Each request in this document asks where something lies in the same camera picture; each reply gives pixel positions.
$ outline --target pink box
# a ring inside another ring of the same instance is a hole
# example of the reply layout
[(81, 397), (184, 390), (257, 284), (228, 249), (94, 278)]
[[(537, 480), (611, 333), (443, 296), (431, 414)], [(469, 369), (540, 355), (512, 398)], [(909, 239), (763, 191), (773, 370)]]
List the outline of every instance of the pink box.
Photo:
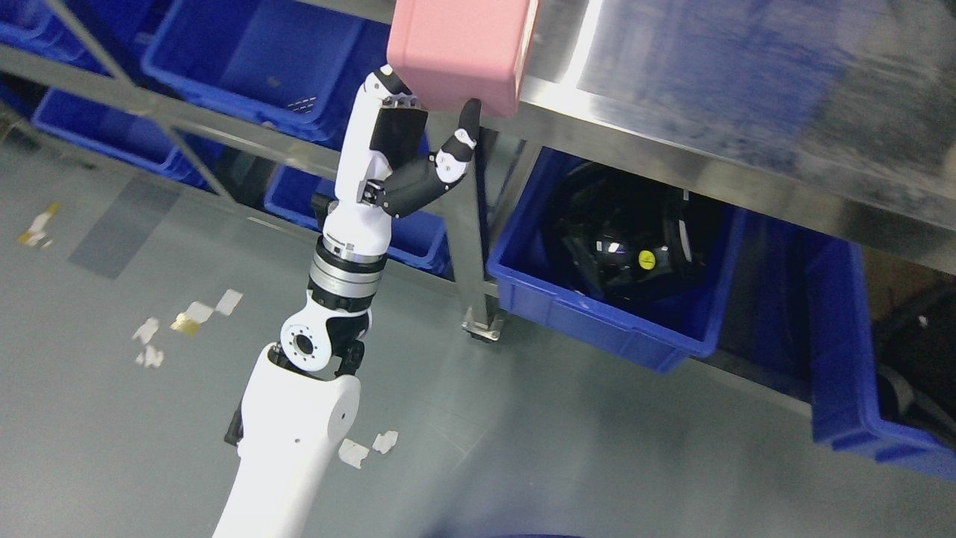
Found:
[(537, 0), (398, 0), (388, 63), (429, 110), (518, 110)]

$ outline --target gray floor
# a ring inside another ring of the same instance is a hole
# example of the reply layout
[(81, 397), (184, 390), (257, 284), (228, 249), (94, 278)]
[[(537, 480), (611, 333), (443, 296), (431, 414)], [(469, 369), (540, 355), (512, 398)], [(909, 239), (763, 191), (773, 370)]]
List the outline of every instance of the gray floor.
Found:
[[(187, 193), (114, 280), (67, 261), (130, 177), (0, 146), (2, 537), (208, 536), (238, 463), (224, 429), (303, 301), (310, 244)], [(51, 248), (16, 244), (53, 201)], [(231, 317), (167, 328), (230, 287)], [(453, 297), (394, 275), (374, 312), (349, 437), (401, 437), (334, 461), (307, 536), (956, 535), (956, 484), (817, 447), (709, 367), (656, 376), (514, 318), (484, 345)], [(130, 339), (150, 316), (157, 370)]]

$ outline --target screw hole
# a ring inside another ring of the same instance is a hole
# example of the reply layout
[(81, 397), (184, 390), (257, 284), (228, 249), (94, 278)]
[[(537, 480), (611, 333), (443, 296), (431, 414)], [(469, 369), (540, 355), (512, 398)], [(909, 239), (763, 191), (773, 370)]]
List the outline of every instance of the screw hole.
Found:
[(298, 347), (298, 350), (302, 352), (303, 355), (311, 355), (315, 351), (315, 346), (312, 345), (312, 339), (304, 334), (298, 334), (295, 336), (295, 346)]

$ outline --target black helmet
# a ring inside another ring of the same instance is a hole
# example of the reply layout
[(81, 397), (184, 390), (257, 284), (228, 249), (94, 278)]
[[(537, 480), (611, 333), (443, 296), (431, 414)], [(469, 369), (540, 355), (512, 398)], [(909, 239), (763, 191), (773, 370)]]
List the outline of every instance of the black helmet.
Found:
[(597, 163), (554, 189), (542, 238), (557, 278), (627, 309), (699, 284), (721, 204)]

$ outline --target robotic hand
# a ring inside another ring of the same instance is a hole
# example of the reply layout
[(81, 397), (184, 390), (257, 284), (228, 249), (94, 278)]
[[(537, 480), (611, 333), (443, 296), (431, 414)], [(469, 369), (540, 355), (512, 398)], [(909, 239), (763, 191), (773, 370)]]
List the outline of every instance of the robotic hand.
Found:
[[(439, 151), (418, 156), (427, 113), (385, 65), (356, 96), (336, 178), (338, 202), (315, 245), (306, 304), (259, 354), (226, 435), (240, 463), (214, 538), (299, 536), (319, 483), (359, 409), (369, 306), (385, 266), (391, 219), (457, 185), (478, 140), (469, 101)], [(341, 359), (335, 378), (315, 372)]]

